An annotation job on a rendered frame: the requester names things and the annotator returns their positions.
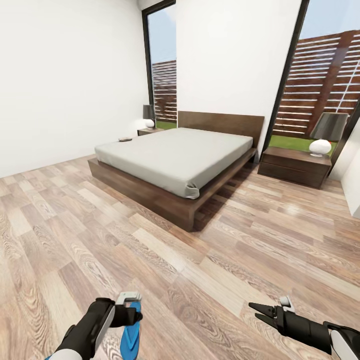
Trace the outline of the sandal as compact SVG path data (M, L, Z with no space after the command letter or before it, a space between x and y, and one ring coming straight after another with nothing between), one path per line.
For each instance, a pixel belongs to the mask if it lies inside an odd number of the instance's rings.
M140 302L133 302L131 308L136 308L137 312L141 311ZM135 325L126 325L120 342L120 353L123 360L135 360L139 351L139 333L140 323Z

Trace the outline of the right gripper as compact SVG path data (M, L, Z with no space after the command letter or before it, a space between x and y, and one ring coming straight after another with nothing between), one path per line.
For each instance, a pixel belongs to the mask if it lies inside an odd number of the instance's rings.
M310 319L294 313L284 311L282 306L270 306L260 303L250 302L251 308L260 313L255 316L274 327L282 336L290 337L296 341L312 347Z

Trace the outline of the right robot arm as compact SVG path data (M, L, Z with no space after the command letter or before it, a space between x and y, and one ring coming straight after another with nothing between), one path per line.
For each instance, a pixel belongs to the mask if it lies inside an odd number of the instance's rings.
M360 331L328 321L323 324L296 314L289 296L279 298L280 304L270 306L250 302L260 313L255 316L274 327L282 336L315 347L332 355L332 348L340 360L360 360Z

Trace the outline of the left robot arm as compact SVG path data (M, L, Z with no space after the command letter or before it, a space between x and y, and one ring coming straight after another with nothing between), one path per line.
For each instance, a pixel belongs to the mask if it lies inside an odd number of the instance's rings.
M90 360L98 351L108 329L134 326L143 315L128 302L141 302L138 291L123 291L117 302L109 297L98 297L77 325L73 324L61 345L47 360Z

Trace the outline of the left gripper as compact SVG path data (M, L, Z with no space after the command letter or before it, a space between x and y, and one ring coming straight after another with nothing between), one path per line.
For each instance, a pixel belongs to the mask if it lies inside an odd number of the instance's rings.
M142 320L143 315L140 311L137 311L136 307L125 307L119 305L120 317L116 325L113 328L119 328L122 326L134 326L136 322Z

